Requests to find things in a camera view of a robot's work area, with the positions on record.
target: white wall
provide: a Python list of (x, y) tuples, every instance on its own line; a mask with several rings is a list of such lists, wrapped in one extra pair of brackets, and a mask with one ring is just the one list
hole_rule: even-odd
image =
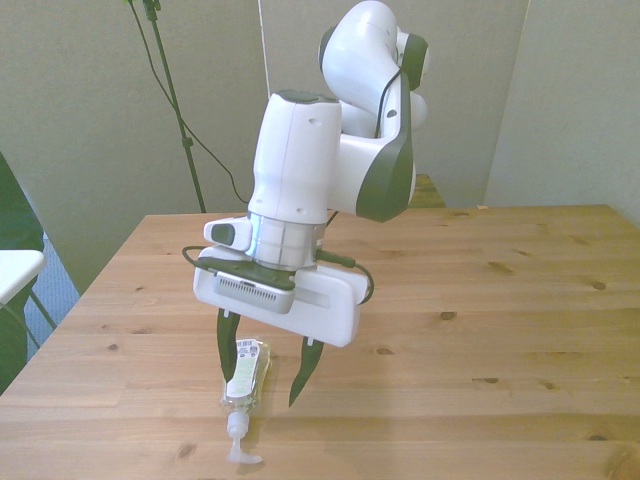
[(531, 0), (485, 203), (606, 203), (640, 226), (639, 18)]
[[(161, 3), (183, 115), (249, 197), (267, 101), (258, 4)], [(126, 2), (3, 0), (0, 32), (0, 150), (83, 291), (144, 215), (199, 211), (177, 122)], [(209, 211), (243, 210), (194, 155)]]
[[(271, 91), (328, 92), (317, 51), (357, 0), (259, 0)], [(418, 90), (429, 119), (414, 134), (419, 173), (449, 206), (482, 202), (509, 90), (527, 0), (386, 0), (400, 27), (429, 42)]]

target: chair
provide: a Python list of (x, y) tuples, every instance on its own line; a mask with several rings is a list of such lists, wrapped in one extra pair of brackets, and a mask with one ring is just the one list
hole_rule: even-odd
[[(31, 330), (29, 330), (29, 327), (27, 327), (24, 318), (7, 304), (40, 273), (45, 264), (44, 255), (37, 250), (0, 250), (0, 308), (6, 309), (17, 322), (24, 325), (27, 334), (37, 348), (40, 348), (40, 345)], [(55, 322), (40, 302), (40, 299), (33, 293), (33, 290), (29, 292), (29, 296), (51, 328), (55, 330)]]

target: clear plastic bottle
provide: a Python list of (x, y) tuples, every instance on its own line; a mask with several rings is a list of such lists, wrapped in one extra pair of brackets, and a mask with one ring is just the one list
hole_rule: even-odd
[(249, 413), (262, 398), (264, 378), (269, 368), (269, 344), (258, 337), (238, 337), (238, 363), (233, 378), (223, 382), (220, 406), (228, 414), (227, 433), (233, 440), (227, 460), (236, 463), (260, 463), (262, 457), (242, 451), (240, 440), (249, 431)]

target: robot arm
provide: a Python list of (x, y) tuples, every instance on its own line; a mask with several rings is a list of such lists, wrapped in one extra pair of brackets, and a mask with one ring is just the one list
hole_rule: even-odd
[(272, 95), (248, 215), (205, 226), (214, 245), (201, 252), (194, 279), (196, 297), (220, 309), (227, 381), (240, 315), (305, 337), (290, 404), (322, 345), (353, 340), (368, 280), (318, 265), (327, 210), (383, 222), (407, 208), (415, 179), (412, 120), (415, 126), (426, 117), (424, 100), (411, 90), (420, 84), (426, 52), (424, 40), (398, 29), (388, 7), (362, 2), (320, 47), (321, 69), (339, 100), (291, 90)]
[(356, 5), (324, 35), (321, 70), (343, 105), (346, 133), (331, 208), (379, 222), (407, 208), (415, 183), (412, 124), (426, 119), (424, 100), (411, 90), (420, 85), (426, 53), (426, 42), (400, 31), (379, 2)]

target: vent grille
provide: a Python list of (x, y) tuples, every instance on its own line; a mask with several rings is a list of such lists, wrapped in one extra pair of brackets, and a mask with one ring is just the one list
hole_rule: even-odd
[(249, 295), (263, 302), (275, 303), (277, 300), (274, 293), (265, 292), (264, 290), (257, 288), (255, 285), (246, 282), (238, 282), (224, 277), (220, 278), (219, 282), (220, 286), (227, 291), (233, 291), (241, 295)]

